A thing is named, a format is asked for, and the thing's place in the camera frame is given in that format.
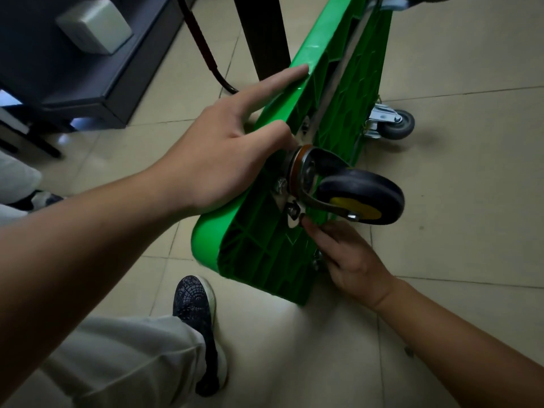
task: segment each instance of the shoe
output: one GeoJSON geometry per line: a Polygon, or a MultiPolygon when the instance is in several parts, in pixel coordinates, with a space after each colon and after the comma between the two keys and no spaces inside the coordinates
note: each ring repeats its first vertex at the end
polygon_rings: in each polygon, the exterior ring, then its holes
{"type": "Polygon", "coordinates": [[[177,285],[173,315],[199,331],[206,343],[206,372],[196,384],[196,393],[210,397],[225,385],[227,358],[213,336],[215,295],[209,282],[201,276],[186,276],[177,285]]]}
{"type": "Polygon", "coordinates": [[[19,209],[20,211],[35,212],[60,202],[61,200],[64,200],[62,196],[55,195],[51,192],[45,192],[44,190],[35,190],[27,197],[18,200],[17,202],[10,203],[8,206],[19,209]]]}

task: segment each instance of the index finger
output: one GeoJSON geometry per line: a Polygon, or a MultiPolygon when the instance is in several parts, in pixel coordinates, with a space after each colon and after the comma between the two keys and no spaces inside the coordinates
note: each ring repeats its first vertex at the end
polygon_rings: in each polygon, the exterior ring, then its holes
{"type": "Polygon", "coordinates": [[[300,222],[307,232],[308,236],[313,239],[321,252],[325,253],[332,260],[339,262],[342,259],[342,247],[330,235],[323,232],[312,220],[304,215],[300,222]]]}
{"type": "Polygon", "coordinates": [[[307,75],[308,71],[308,64],[286,68],[263,81],[240,90],[229,99],[235,103],[240,116],[247,118],[254,111],[266,106],[268,102],[280,94],[293,81],[307,75]]]}

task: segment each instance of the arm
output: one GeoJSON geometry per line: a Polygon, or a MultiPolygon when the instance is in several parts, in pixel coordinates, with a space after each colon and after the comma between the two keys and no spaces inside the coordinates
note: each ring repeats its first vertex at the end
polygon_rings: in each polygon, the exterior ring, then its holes
{"type": "Polygon", "coordinates": [[[205,109],[156,164],[0,229],[0,405],[176,221],[243,192],[266,158],[296,146],[286,123],[243,123],[307,66],[205,109]]]}
{"type": "Polygon", "coordinates": [[[332,280],[376,311],[461,406],[544,406],[544,368],[392,276],[345,222],[303,226],[332,280]]]}

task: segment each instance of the gray caster wheel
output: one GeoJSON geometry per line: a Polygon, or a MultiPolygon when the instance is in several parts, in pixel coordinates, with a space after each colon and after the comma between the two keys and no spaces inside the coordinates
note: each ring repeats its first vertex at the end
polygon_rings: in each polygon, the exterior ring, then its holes
{"type": "Polygon", "coordinates": [[[389,140],[401,140],[408,137],[416,126],[416,120],[406,110],[395,110],[402,120],[398,123],[380,122],[377,125],[377,131],[382,137],[389,140]]]}

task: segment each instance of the light-colored pants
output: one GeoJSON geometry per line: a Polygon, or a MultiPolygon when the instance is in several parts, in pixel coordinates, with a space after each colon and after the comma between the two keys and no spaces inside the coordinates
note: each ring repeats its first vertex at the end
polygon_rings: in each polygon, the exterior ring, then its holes
{"type": "Polygon", "coordinates": [[[205,353],[202,335],[175,316],[89,316],[3,408],[179,407],[206,371],[205,353]]]}
{"type": "Polygon", "coordinates": [[[40,182],[39,171],[0,151],[0,226],[9,225],[27,215],[6,204],[27,197],[40,182]]]}

